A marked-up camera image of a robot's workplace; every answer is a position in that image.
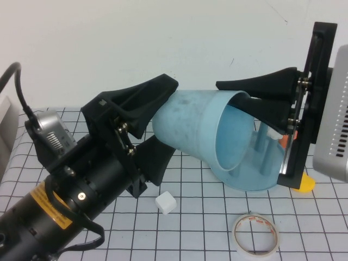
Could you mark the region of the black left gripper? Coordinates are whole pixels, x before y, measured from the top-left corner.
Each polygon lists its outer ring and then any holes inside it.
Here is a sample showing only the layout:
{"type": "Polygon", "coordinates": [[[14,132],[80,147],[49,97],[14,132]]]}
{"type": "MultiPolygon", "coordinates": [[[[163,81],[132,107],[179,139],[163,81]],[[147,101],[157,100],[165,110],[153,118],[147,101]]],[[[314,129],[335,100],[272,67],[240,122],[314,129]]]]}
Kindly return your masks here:
{"type": "Polygon", "coordinates": [[[142,138],[149,121],[177,88],[175,79],[161,74],[130,88],[102,92],[82,107],[98,148],[88,181],[102,197],[118,197],[127,190],[138,198],[147,189],[146,181],[161,185],[175,149],[155,135],[138,146],[129,137],[142,138]]]}

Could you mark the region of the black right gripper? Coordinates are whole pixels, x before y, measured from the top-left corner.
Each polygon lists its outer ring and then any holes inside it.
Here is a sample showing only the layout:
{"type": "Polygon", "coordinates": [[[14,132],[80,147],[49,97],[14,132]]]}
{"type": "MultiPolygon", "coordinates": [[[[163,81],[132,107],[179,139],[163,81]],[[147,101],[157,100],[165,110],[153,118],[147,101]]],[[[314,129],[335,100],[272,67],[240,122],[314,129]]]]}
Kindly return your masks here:
{"type": "Polygon", "coordinates": [[[333,71],[329,62],[337,27],[336,23],[314,23],[301,74],[296,67],[288,67],[259,77],[217,81],[215,84],[219,90],[247,92],[251,97],[237,96],[230,100],[229,105],[282,135],[290,134],[278,185],[294,189],[300,187],[309,147],[316,143],[319,133],[333,71]],[[294,110],[290,103],[295,100],[296,88],[299,95],[294,110]]]}

